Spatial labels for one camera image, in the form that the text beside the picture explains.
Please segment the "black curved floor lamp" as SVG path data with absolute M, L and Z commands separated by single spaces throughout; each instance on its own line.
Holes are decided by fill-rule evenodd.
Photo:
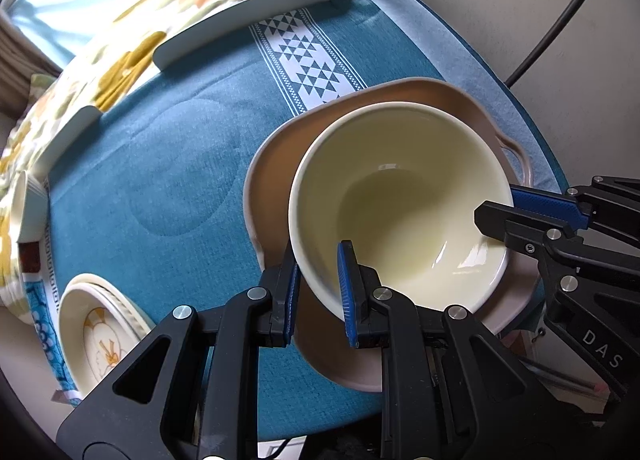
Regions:
M 574 18 L 586 0 L 570 0 L 564 10 L 560 13 L 558 18 L 549 27 L 549 30 L 544 33 L 541 40 L 537 42 L 537 45 L 530 50 L 530 53 L 525 59 L 518 64 L 518 67 L 509 75 L 504 81 L 506 87 L 512 88 L 540 59 L 540 57 L 546 52 L 546 50 L 552 45 L 552 42 L 563 32 L 564 28 L 570 23 L 570 20 Z

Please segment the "pink handled dish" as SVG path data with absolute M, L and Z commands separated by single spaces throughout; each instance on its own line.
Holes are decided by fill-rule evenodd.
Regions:
M 420 306 L 459 304 L 492 332 L 536 289 L 534 262 L 483 237 L 474 209 L 530 185 L 532 166 L 468 94 L 413 77 L 337 99 L 287 121 L 255 153 L 244 218 L 259 265 L 287 247 L 303 260 L 295 343 L 314 370 L 353 390 L 382 388 L 381 355 L 348 345 L 336 248 Z

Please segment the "floral striped duvet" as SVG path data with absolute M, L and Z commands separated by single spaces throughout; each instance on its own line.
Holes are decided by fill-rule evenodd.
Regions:
M 107 112 L 155 76 L 152 54 L 161 42 L 244 1 L 125 0 L 61 75 L 30 100 L 1 150 L 1 304 L 19 321 L 34 322 L 18 272 L 17 244 L 9 231 L 17 174 L 34 170 L 38 157 L 80 108 L 93 105 Z

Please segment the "white bowl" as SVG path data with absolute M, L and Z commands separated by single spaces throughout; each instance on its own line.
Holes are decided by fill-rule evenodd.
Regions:
M 17 243 L 39 241 L 47 226 L 48 212 L 46 188 L 28 172 L 19 172 L 10 209 L 10 236 Z

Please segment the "white duck print plate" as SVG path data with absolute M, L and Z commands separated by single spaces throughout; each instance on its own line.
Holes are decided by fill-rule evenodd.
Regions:
M 111 282 L 81 273 L 66 285 L 58 337 L 70 376 L 87 396 L 155 327 Z

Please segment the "left brown curtain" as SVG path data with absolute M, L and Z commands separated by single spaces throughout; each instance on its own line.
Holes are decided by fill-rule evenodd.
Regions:
M 6 12 L 1 10 L 1 113 L 16 121 L 26 108 L 32 76 L 46 74 L 58 77 L 60 73 L 60 67 L 15 27 Z

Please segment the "blue patterned table cloth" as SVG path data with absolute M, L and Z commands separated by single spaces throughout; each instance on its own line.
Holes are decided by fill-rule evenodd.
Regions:
M 280 26 L 243 27 L 196 50 L 104 113 L 49 175 L 44 271 L 26 285 L 65 399 L 80 394 L 58 344 L 58 298 L 92 272 L 153 320 L 221 305 L 260 271 L 244 179 L 262 142 L 326 99 L 424 76 L 463 89 L 517 141 L 538 189 L 566 178 L 524 108 L 465 40 L 420 0 L 330 0 Z

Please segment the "cream yellow bowl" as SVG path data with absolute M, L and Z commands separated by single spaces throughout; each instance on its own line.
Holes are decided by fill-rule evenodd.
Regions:
M 438 108 L 383 102 L 342 116 L 311 143 L 292 182 L 288 232 L 308 287 L 335 317 L 343 240 L 414 304 L 477 310 L 508 262 L 506 247 L 475 226 L 485 201 L 513 203 L 480 135 Z

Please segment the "green striped pillow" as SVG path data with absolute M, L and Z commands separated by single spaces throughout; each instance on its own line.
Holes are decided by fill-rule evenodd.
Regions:
M 35 73 L 30 76 L 27 108 L 31 108 L 56 82 L 56 78 L 49 74 Z

